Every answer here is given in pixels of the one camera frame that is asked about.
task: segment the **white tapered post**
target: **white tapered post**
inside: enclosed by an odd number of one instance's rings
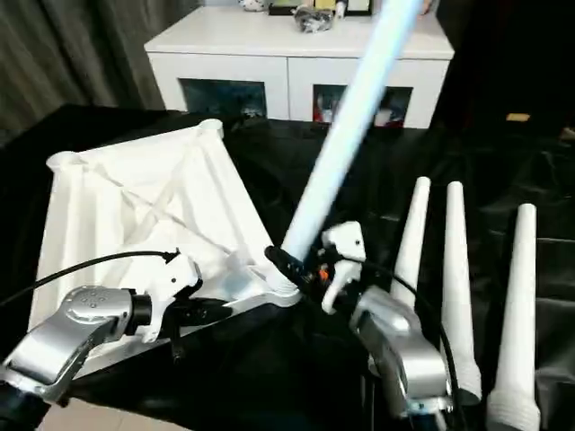
[[[405,220],[402,242],[395,261],[395,274],[415,288],[417,288],[417,279],[420,274],[421,246],[425,232],[425,217],[428,212],[430,184],[431,181],[427,177],[419,177],[415,181],[410,210]],[[415,305],[415,296],[397,280],[392,281],[391,294],[411,308]]]
[[[482,399],[482,377],[473,354],[464,188],[459,181],[447,186],[441,319],[453,351],[461,401],[477,404]]]
[[[538,431],[535,404],[535,226],[531,204],[519,207],[509,269],[495,388],[487,400],[487,429]]]

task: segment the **white plastic part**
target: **white plastic part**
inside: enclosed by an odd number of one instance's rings
[[[430,185],[431,181],[427,177],[419,177],[415,181],[410,210],[405,221],[402,242],[395,261],[395,274],[402,277],[414,288],[417,288],[420,274],[421,246],[425,233]],[[392,281],[390,292],[395,299],[402,301],[411,308],[415,305],[415,296],[395,279]]]
[[[305,258],[322,228],[419,10],[420,0],[387,0],[384,4],[281,245],[297,259]],[[279,290],[286,279],[276,275],[268,281]]]
[[[343,17],[345,16],[345,8],[346,8],[345,2],[338,1],[335,4],[335,17],[343,19]]]
[[[330,244],[341,256],[361,261],[366,259],[366,249],[358,222],[338,224],[322,233],[324,246]],[[352,260],[340,260],[334,265],[335,274],[322,299],[322,309],[328,314],[334,314],[333,303],[338,293],[352,280],[361,277],[361,264]]]
[[[261,276],[271,267],[264,255],[271,240],[222,136],[222,123],[211,119],[194,128],[50,157],[54,181],[38,277],[119,251],[177,247],[198,264],[204,280],[195,296],[225,300],[234,314],[263,303],[296,303],[295,288],[277,295]],[[101,285],[106,277],[107,287],[139,294],[179,289],[166,270],[161,258],[138,257],[62,277],[34,293],[29,328],[50,316],[73,288]],[[164,342],[144,344],[142,333],[96,348],[78,376]]]
[[[473,354],[464,188],[458,181],[447,186],[441,318],[456,363],[462,404],[478,404],[482,399],[482,377]]]
[[[535,403],[535,207],[519,207],[509,268],[495,388],[487,399],[489,431],[538,431]]]
[[[139,327],[143,343],[157,340],[168,305],[175,301],[174,295],[186,286],[195,286],[199,281],[196,263],[188,256],[176,256],[155,275],[155,282],[146,290],[152,300],[152,319],[150,324]]]

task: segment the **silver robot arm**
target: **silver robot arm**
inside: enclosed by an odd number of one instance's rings
[[[382,380],[386,407],[393,417],[450,409],[443,356],[423,337],[417,314],[384,289],[361,282],[360,262],[366,256],[359,224],[337,225],[324,232],[322,240],[319,268],[305,268],[277,247],[268,248],[266,256],[325,312],[336,312],[349,321],[369,353],[370,372]]]
[[[59,402],[92,349],[151,321],[152,301],[127,289],[82,286],[31,330],[4,361],[0,380]]]

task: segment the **black table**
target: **black table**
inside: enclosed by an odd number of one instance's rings
[[[0,295],[35,277],[49,202],[46,159],[164,131],[202,119],[174,112],[65,107],[0,153],[4,258]],[[226,122],[226,147],[272,240],[280,243],[314,165],[326,127],[251,119]],[[371,130],[326,225],[362,224],[367,255],[392,266],[415,179],[432,180],[419,290],[437,307],[446,185],[464,184],[475,354],[484,398],[497,366],[510,240],[517,206],[537,220],[535,391],[542,429],[575,430],[575,153],[555,141],[519,136],[454,136],[445,131]],[[388,281],[367,274],[381,286]],[[5,356],[26,330],[31,298],[0,313]],[[437,334],[430,333],[432,339]],[[359,376],[365,352],[337,316],[309,303],[265,306],[185,339],[170,350],[86,376],[72,396],[136,411],[195,430],[360,429]],[[467,411],[482,429],[482,407]],[[405,424],[396,424],[399,429]]]

